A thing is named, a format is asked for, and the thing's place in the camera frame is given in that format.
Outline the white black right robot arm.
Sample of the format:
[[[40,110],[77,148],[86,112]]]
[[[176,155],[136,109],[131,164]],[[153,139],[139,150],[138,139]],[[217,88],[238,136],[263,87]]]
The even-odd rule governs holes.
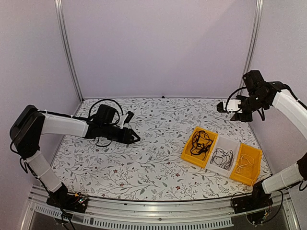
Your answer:
[[[251,70],[243,75],[244,89],[248,95],[238,95],[234,100],[229,98],[224,109],[232,112],[232,121],[252,122],[253,113],[258,112],[264,118],[264,111],[274,108],[280,112],[274,128],[266,137],[272,141],[270,148],[276,156],[297,157],[292,150],[295,138],[299,143],[307,138],[307,107],[295,96],[292,89],[280,81],[265,81],[258,70]],[[271,194],[291,188],[307,179],[307,156],[298,161],[291,160],[287,167],[274,175],[253,185],[251,195],[232,198],[231,206],[235,213],[243,213],[272,205]]]

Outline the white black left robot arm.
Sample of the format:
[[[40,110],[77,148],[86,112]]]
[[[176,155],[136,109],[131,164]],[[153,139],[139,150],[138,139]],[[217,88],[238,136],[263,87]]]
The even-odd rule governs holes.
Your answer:
[[[110,142],[133,144],[141,140],[133,129],[126,127],[133,116],[131,111],[124,113],[105,104],[94,113],[90,111],[86,117],[43,111],[28,105],[10,129],[10,148],[20,156],[24,171],[31,172],[48,192],[48,201],[52,205],[64,209],[85,207],[86,196],[80,192],[69,193],[45,158],[43,148],[47,145],[47,138],[105,138]]]

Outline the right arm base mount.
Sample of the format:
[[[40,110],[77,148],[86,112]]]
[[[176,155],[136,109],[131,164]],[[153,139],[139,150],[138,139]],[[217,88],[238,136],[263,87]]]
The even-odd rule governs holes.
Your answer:
[[[235,197],[235,194],[231,197],[230,206],[234,210],[235,214],[245,213],[247,221],[253,226],[263,225],[272,221],[280,212],[283,206],[284,195],[282,191],[281,202],[277,211],[272,215],[273,200],[271,195],[264,195],[259,199],[253,199],[252,195],[247,195],[241,192],[242,196]]]

